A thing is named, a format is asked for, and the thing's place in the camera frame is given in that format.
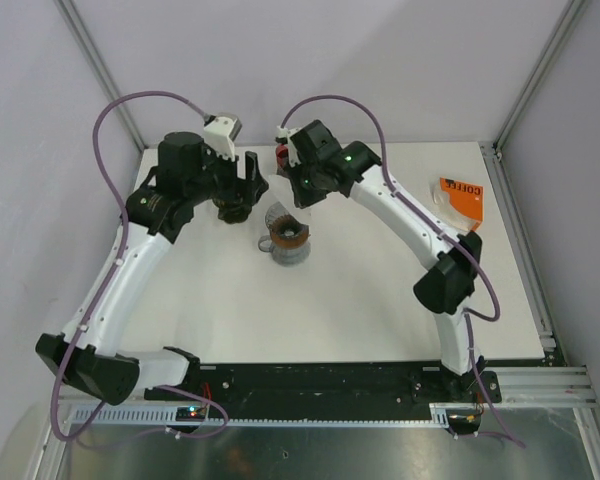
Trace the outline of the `clear ribbed glass dripper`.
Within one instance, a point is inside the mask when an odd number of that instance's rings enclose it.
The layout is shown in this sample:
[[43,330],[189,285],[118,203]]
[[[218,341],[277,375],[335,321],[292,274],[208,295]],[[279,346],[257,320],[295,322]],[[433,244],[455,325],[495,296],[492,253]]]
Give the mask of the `clear ribbed glass dripper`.
[[293,216],[280,202],[271,205],[264,217],[268,230],[283,237],[299,236],[309,226]]

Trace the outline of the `brown dripper ring holder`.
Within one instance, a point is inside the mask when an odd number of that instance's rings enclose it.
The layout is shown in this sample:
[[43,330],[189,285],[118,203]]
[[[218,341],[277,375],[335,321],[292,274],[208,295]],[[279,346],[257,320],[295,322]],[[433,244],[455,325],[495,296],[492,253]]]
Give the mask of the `brown dripper ring holder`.
[[308,225],[290,219],[282,219],[274,223],[270,229],[272,245],[286,250],[305,245],[309,236]]

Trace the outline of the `clear glass server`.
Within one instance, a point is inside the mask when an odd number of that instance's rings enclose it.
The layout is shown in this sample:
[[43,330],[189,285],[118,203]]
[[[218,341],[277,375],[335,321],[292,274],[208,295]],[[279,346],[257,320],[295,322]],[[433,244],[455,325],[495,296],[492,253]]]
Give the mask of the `clear glass server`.
[[268,254],[272,260],[281,266],[297,266],[306,261],[311,253],[309,242],[294,248],[284,248],[276,245],[269,236],[262,236],[257,242],[258,249]]

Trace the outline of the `orange coffee filter box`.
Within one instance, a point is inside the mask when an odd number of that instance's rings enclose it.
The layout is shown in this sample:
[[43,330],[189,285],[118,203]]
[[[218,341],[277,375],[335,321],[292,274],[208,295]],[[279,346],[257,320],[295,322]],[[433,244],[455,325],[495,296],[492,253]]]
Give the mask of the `orange coffee filter box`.
[[477,231],[484,220],[484,188],[440,177],[432,186],[434,204],[442,219],[455,228]]

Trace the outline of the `white paper coffee filter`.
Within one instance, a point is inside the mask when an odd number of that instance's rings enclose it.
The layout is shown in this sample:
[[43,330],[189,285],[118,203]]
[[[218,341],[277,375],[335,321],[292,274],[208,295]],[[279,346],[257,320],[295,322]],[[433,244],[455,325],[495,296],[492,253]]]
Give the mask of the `white paper coffee filter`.
[[294,194],[290,181],[278,174],[268,176],[270,190],[282,206],[298,221],[309,224],[312,220],[310,208],[300,208],[295,205]]

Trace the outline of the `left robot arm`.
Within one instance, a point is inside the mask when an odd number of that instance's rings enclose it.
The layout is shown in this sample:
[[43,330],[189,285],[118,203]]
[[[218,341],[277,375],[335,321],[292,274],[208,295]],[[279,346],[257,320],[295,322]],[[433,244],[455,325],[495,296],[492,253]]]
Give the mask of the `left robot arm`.
[[210,201],[220,220],[242,223],[268,188],[255,152],[224,159],[195,133],[167,134],[156,164],[126,200],[128,222],[119,227],[96,285],[61,333],[40,336],[36,354],[63,384],[110,405],[161,385],[179,399],[194,397],[201,387],[196,356],[176,347],[123,353],[123,333],[195,207]]

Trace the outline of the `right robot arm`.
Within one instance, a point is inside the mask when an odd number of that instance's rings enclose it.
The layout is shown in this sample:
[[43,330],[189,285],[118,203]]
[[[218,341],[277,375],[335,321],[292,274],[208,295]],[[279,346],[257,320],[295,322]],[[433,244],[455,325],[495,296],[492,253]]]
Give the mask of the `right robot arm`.
[[287,150],[282,171],[295,208],[306,209],[340,194],[373,213],[414,253],[425,274],[413,291],[436,322],[442,391],[453,401],[466,400],[478,382],[472,369],[477,355],[463,310],[475,291],[480,237],[457,233],[448,244],[443,236],[452,229],[413,197],[401,202],[399,184],[383,172],[385,163],[378,154],[360,141],[342,146],[319,120],[303,128],[279,126],[276,142]]

